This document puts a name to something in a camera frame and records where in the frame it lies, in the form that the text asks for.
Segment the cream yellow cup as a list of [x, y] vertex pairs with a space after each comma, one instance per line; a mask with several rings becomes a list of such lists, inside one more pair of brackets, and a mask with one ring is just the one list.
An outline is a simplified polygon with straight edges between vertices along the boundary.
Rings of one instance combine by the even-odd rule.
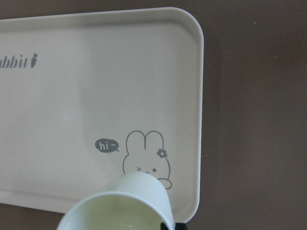
[[59, 230], [174, 230], [166, 189], [154, 176], [132, 172], [78, 202]]

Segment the cream rabbit tray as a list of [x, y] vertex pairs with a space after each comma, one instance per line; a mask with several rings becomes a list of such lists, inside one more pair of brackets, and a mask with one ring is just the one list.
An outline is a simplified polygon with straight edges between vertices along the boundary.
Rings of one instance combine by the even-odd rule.
[[1, 203], [65, 213], [139, 170], [192, 219], [203, 45], [179, 8], [1, 20]]

